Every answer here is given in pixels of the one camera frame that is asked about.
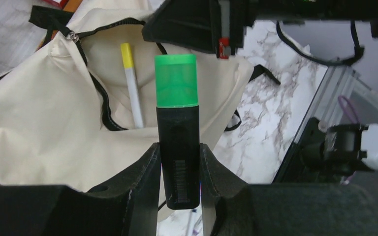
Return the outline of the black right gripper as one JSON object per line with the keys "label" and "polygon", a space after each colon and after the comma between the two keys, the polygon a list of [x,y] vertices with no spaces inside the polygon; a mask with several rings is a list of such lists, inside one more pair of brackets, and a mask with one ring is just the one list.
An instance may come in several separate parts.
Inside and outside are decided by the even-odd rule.
{"label": "black right gripper", "polygon": [[165,0],[142,35],[227,59],[243,47],[245,28],[255,20],[370,22],[376,38],[378,0]]}

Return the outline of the beige canvas backpack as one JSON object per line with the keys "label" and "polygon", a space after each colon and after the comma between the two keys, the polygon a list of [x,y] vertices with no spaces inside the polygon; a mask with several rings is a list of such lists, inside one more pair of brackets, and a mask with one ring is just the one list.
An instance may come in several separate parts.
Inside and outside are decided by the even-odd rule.
{"label": "beige canvas backpack", "polygon": [[[146,0],[85,3],[43,48],[0,79],[0,185],[86,191],[158,141],[155,57],[194,54],[200,139],[214,148],[253,72],[247,60],[143,40]],[[131,46],[144,127],[135,128],[120,45]]]}

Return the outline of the aluminium table frame rail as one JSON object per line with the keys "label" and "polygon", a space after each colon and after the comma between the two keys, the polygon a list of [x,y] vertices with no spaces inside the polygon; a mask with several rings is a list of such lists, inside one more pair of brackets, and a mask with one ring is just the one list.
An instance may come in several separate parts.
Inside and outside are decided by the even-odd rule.
{"label": "aluminium table frame rail", "polygon": [[378,93],[349,67],[330,67],[274,182],[338,182],[378,170]]}

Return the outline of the wooden two-tier shelf rack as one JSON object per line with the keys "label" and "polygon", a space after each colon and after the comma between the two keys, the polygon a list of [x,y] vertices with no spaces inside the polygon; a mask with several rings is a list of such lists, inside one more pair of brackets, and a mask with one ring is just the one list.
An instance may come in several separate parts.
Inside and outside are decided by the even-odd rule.
{"label": "wooden two-tier shelf rack", "polygon": [[69,0],[64,9],[38,5],[32,7],[29,22],[46,30],[46,34],[37,47],[37,51],[53,40],[55,35],[60,31],[57,23],[63,26],[67,25],[82,2],[82,0]]}

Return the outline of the green-capped marker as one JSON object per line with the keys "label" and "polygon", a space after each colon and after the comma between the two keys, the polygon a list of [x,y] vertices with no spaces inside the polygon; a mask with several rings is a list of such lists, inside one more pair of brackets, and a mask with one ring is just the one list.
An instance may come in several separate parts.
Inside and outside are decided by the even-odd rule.
{"label": "green-capped marker", "polygon": [[166,205],[200,203],[200,123],[194,54],[155,57],[157,126]]}

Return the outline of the white yellow-tipped pen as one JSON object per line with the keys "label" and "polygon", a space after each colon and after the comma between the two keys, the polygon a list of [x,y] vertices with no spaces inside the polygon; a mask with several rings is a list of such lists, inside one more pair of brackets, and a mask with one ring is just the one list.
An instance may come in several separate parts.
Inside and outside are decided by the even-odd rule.
{"label": "white yellow-tipped pen", "polygon": [[135,128],[140,129],[144,127],[144,121],[139,100],[138,85],[134,69],[134,61],[132,57],[131,46],[129,43],[122,43],[120,45],[120,49],[123,59],[123,66],[125,70],[126,83],[129,93],[134,125]]}

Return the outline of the white purple-capped pen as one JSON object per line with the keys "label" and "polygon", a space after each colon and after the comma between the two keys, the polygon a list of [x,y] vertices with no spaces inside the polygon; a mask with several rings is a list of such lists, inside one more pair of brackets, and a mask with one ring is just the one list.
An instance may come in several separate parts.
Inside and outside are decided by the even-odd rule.
{"label": "white purple-capped pen", "polygon": [[202,212],[198,209],[192,209],[189,212],[188,224],[186,227],[186,236],[198,236],[202,224]]}

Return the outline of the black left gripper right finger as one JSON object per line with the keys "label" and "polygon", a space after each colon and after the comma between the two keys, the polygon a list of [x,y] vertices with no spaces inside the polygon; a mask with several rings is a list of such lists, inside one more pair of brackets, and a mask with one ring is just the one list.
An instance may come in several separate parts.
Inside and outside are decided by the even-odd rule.
{"label": "black left gripper right finger", "polygon": [[248,184],[200,146],[206,236],[378,236],[378,201],[357,185]]}

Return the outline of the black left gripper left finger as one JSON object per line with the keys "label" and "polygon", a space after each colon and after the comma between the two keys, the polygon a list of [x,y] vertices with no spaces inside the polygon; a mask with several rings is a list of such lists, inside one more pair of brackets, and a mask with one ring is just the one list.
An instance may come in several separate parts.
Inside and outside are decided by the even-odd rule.
{"label": "black left gripper left finger", "polygon": [[91,188],[0,186],[0,236],[154,236],[160,187],[159,145]]}

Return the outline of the small red white box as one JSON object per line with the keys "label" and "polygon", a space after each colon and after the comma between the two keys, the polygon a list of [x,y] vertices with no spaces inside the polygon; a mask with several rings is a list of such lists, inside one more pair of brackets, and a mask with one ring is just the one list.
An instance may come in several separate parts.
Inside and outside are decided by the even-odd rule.
{"label": "small red white box", "polygon": [[55,6],[58,9],[64,9],[64,7],[69,2],[69,0],[43,0],[43,1],[52,6]]}

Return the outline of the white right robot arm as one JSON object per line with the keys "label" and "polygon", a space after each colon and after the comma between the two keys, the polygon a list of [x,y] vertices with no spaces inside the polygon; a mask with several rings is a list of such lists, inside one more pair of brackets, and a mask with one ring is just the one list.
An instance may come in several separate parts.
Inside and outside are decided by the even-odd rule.
{"label": "white right robot arm", "polygon": [[[281,29],[304,20],[348,21],[354,54],[311,56]],[[357,21],[378,37],[378,0],[167,0],[142,30],[144,40],[247,60],[253,72],[216,144],[218,161],[247,183],[348,183],[378,170],[378,124],[350,104],[360,87],[352,65],[364,48]]]}

